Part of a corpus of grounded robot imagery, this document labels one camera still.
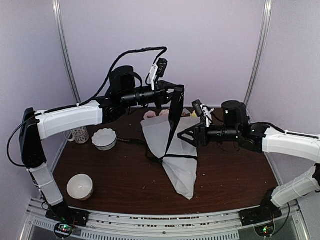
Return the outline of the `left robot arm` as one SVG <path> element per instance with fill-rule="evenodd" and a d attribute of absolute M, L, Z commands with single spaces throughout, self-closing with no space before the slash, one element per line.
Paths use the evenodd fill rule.
<path fill-rule="evenodd" d="M 135 80 L 141 77 L 132 66 L 112 67 L 106 77 L 110 87 L 104 96 L 56 109 L 34 111 L 31 107 L 25 110 L 22 123 L 15 129 L 20 132 L 20 166 L 30 172 L 49 210 L 61 222 L 69 221 L 72 211 L 48 169 L 42 140 L 80 127 L 112 123 L 130 107 L 154 103 L 158 109 L 170 104 L 170 132 L 166 145 L 169 147 L 181 119 L 185 87 L 161 80 L 164 72 L 164 67 L 156 68 L 151 85 L 136 87 Z"/>

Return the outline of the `yellow blossom stem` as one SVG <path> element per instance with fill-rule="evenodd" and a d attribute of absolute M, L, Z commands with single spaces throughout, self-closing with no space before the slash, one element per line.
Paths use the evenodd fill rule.
<path fill-rule="evenodd" d="M 191 116 L 191 117 L 194 117 L 194 118 L 198 118 L 198 115 L 197 115 L 197 113 L 196 113 L 195 110 L 191 113 L 190 116 Z"/>

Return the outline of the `translucent white wrapping paper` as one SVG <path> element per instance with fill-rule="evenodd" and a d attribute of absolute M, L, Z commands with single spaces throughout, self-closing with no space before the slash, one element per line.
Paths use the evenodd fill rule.
<path fill-rule="evenodd" d="M 151 153 L 160 160 L 175 191 L 191 200 L 197 179 L 197 148 L 184 142 L 175 134 L 169 147 L 169 117 L 159 116 L 143 119 L 142 131 Z"/>

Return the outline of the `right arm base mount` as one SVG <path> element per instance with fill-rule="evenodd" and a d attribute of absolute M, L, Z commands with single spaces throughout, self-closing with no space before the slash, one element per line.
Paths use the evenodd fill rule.
<path fill-rule="evenodd" d="M 270 209 L 262 206 L 244 209 L 239 212 L 240 221 L 243 226 L 256 225 L 281 216 L 282 212 L 280 209 Z"/>

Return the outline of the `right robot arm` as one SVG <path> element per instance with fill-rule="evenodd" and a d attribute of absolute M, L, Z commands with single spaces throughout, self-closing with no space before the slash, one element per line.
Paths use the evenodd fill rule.
<path fill-rule="evenodd" d="M 250 123 L 246 105 L 237 100 L 222 103 L 221 125 L 213 124 L 213 110 L 195 100 L 192 106 L 201 122 L 178 133 L 178 138 L 194 147 L 211 142 L 237 143 L 255 153 L 277 153 L 314 162 L 307 172 L 287 184 L 269 190 L 256 210 L 259 220 L 268 220 L 280 207 L 320 190 L 320 137 L 283 130 L 268 122 Z"/>

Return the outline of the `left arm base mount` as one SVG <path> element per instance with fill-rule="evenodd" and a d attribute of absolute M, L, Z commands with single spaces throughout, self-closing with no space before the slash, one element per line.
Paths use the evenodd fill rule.
<path fill-rule="evenodd" d="M 73 226 L 86 227 L 89 215 L 90 213 L 86 210 L 68 208 L 67 210 L 48 209 L 45 217 Z"/>

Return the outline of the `pink rose stem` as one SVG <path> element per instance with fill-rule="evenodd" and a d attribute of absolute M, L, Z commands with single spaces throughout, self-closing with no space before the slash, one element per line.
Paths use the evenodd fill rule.
<path fill-rule="evenodd" d="M 170 113 L 170 110 L 169 110 L 169 109 L 163 109 L 163 110 L 159 113 L 159 116 L 168 117 L 168 116 L 169 116 L 169 113 Z"/>

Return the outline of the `pink flower stem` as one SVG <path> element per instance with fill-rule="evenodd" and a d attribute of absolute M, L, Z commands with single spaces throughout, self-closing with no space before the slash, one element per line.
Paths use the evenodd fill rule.
<path fill-rule="evenodd" d="M 146 119 L 155 118 L 155 117 L 157 117 L 156 112 L 150 110 L 144 114 L 143 119 L 146 120 Z"/>

